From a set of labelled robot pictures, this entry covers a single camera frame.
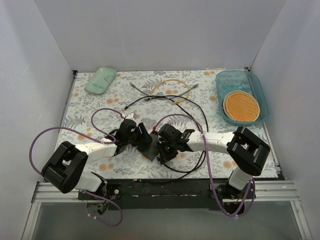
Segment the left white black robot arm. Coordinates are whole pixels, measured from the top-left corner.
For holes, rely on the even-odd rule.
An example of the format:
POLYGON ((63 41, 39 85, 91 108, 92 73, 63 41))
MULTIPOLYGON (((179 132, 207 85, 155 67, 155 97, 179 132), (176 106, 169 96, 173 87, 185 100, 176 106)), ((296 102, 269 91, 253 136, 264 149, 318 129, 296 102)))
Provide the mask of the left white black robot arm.
POLYGON ((84 171, 85 165, 117 156, 128 145, 145 150, 152 141, 143 123, 124 119, 117 130, 101 140, 86 144, 61 143, 42 168, 41 175, 63 194, 77 189, 88 191, 95 200, 101 200, 107 194, 108 181, 97 173, 84 171))

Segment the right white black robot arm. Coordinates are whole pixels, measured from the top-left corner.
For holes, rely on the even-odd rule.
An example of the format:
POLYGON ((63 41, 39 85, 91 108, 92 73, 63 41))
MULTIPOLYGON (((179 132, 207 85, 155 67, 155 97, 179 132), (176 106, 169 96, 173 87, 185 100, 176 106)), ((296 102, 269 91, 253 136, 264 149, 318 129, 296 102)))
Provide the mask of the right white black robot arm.
POLYGON ((175 158, 178 152, 208 151, 230 155, 237 164, 225 187, 232 199, 243 195, 252 177, 261 175, 271 150, 266 142, 243 126, 234 132, 201 133, 194 129, 180 132, 172 125, 165 124, 157 134, 162 164, 175 158))

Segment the black network switch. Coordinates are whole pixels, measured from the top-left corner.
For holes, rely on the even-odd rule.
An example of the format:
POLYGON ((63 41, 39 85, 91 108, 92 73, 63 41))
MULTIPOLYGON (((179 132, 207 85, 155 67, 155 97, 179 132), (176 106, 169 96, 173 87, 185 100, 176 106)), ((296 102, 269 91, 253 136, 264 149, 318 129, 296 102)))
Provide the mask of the black network switch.
POLYGON ((159 141, 159 137, 157 133, 150 133, 150 136, 152 138, 152 141, 148 143, 145 146, 139 146, 137 147, 137 151, 141 153, 144 157, 146 157, 151 162, 156 159, 156 157, 159 155, 160 151, 157 146, 157 143, 159 141))

